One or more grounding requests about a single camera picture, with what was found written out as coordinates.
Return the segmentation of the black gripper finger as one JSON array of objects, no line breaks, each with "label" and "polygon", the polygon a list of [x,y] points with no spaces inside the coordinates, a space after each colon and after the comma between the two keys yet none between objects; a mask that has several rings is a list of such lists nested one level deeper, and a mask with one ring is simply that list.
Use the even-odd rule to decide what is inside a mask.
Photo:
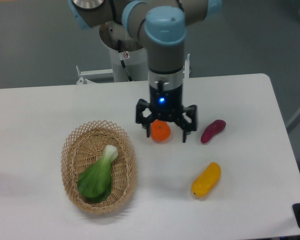
[{"label": "black gripper finger", "polygon": [[182,142],[185,143],[187,135],[195,132],[198,127],[197,105],[181,105],[175,112],[174,123],[182,129]]},{"label": "black gripper finger", "polygon": [[[145,117],[143,112],[147,109],[150,110],[150,114]],[[151,136],[151,123],[153,122],[152,108],[151,104],[142,98],[136,104],[135,122],[146,129],[146,137],[149,138]]]}]

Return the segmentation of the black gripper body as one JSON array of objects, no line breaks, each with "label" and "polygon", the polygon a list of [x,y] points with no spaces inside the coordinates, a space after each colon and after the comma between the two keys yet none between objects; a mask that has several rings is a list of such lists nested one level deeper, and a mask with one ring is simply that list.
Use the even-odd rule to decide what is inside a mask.
[{"label": "black gripper body", "polygon": [[175,122],[183,113],[183,73],[148,73],[150,106],[154,117],[160,121]]}]

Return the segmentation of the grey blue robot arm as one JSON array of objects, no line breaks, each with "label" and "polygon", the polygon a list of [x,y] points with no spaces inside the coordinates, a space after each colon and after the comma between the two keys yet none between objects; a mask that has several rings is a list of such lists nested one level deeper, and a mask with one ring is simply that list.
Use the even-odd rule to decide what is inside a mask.
[{"label": "grey blue robot arm", "polygon": [[197,130],[197,106],[184,106],[183,65],[187,27],[221,11],[220,0],[70,0],[77,21],[93,28],[114,21],[147,51],[150,100],[136,105],[147,135],[155,120],[175,123],[186,137]]}]

